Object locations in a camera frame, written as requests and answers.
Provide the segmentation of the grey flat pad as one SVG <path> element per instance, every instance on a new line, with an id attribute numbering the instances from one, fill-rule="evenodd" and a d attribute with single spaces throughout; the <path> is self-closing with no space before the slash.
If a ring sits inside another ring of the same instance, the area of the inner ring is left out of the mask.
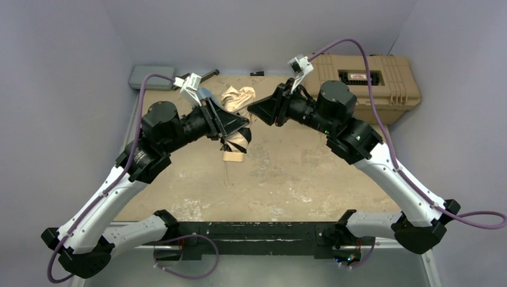
<path id="1" fill-rule="evenodd" d="M 171 66 L 157 66 L 157 65 L 136 65 L 134 66 L 129 78 L 129 86 L 135 90 L 139 90 L 144 78 L 149 74 L 160 74 L 165 77 L 173 78 L 175 75 L 175 68 Z M 147 90 L 168 91 L 172 88 L 173 83 L 159 77 L 151 77 L 147 84 Z"/>

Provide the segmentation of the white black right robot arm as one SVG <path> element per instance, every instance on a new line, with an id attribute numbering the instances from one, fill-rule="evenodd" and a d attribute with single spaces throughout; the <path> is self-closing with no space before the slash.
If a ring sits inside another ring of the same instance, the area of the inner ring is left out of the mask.
<path id="1" fill-rule="evenodd" d="M 398 206 L 394 213 L 348 210 L 328 235 L 337 245 L 361 237 L 396 240 L 406 250 L 423 254 L 445 235 L 451 216 L 460 210 L 455 200 L 431 192 L 401 163 L 392 160 L 382 136 L 354 117 L 357 98 L 341 81 L 326 81 L 316 99 L 292 80 L 274 93 L 248 106 L 248 111 L 269 126 L 294 120 L 323 133 L 331 152 L 370 177 Z"/>

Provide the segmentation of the light blue umbrella case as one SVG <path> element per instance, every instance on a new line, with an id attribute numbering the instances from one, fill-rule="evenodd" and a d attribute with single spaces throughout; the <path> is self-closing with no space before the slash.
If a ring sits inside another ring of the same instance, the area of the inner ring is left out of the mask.
<path id="1" fill-rule="evenodd" d="M 213 94 L 206 88 L 198 89 L 196 91 L 196 96 L 201 105 L 207 105 L 213 99 Z"/>

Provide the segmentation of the beige umbrella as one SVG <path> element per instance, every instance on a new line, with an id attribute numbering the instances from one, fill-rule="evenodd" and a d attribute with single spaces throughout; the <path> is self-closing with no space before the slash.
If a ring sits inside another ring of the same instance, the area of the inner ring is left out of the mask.
<path id="1" fill-rule="evenodd" d="M 256 92 L 253 87 L 242 87 L 239 90 L 230 86 L 221 95 L 221 105 L 236 115 L 240 115 L 249 120 L 249 123 L 239 129 L 237 132 L 227 136 L 222 140 L 222 160 L 224 162 L 224 185 L 229 188 L 228 163 L 242 163 L 248 151 L 248 146 L 252 142 L 251 126 L 256 122 L 257 117 L 248 111 L 247 106 L 255 101 Z"/>

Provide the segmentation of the tan plastic hard case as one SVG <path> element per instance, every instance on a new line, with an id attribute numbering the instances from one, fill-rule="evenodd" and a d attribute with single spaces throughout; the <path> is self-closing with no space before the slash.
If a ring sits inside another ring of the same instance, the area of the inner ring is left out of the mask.
<path id="1" fill-rule="evenodd" d="M 395 123 L 405 112 L 421 101 L 421 93 L 405 56 L 373 55 L 367 57 L 375 109 L 384 125 Z M 370 124 L 377 121 L 368 93 L 365 65 L 362 56 L 324 54 L 312 61 L 314 71 L 302 85 L 316 97 L 325 81 L 336 80 L 347 84 L 356 95 L 354 116 Z"/>

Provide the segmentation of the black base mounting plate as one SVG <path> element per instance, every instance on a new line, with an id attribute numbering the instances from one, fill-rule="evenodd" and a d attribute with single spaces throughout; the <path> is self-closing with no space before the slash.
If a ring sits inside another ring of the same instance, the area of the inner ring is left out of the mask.
<path id="1" fill-rule="evenodd" d="M 203 255 L 310 256 L 334 259 L 346 247 L 368 248 L 340 224 L 328 222 L 180 222 L 155 245 L 173 246 L 184 260 Z"/>

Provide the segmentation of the black metal clamp tool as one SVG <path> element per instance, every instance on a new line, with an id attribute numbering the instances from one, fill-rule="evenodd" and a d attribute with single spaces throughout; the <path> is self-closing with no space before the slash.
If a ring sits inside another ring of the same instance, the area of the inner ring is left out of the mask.
<path id="1" fill-rule="evenodd" d="M 207 80 L 209 80 L 210 78 L 216 76 L 216 75 L 219 75 L 220 74 L 220 71 L 219 69 L 214 69 L 204 75 L 201 76 L 201 80 L 200 82 L 205 82 Z M 186 73 L 186 74 L 183 74 L 181 76 L 178 76 L 178 78 L 182 78 L 183 80 L 185 80 L 186 78 L 188 78 L 190 76 L 190 73 Z M 172 88 L 171 90 L 173 91 L 176 91 L 176 90 L 179 90 L 179 87 L 177 87 L 175 84 L 172 85 Z"/>

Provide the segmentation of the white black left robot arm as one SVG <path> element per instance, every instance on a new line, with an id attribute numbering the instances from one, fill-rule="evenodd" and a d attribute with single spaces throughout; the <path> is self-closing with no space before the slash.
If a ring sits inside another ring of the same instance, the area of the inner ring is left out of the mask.
<path id="1" fill-rule="evenodd" d="M 83 279 L 101 272 L 108 263 L 131 248 L 146 243 L 183 243 L 178 220 L 158 210 L 143 221 L 109 230 L 125 205 L 144 190 L 167 167 L 171 153 L 202 137 L 225 139 L 245 131 L 250 119 L 247 103 L 199 100 L 187 115 L 179 115 L 169 101 L 152 104 L 141 118 L 136 136 L 118 156 L 108 177 L 85 206 L 65 225 L 42 233 L 70 276 Z"/>

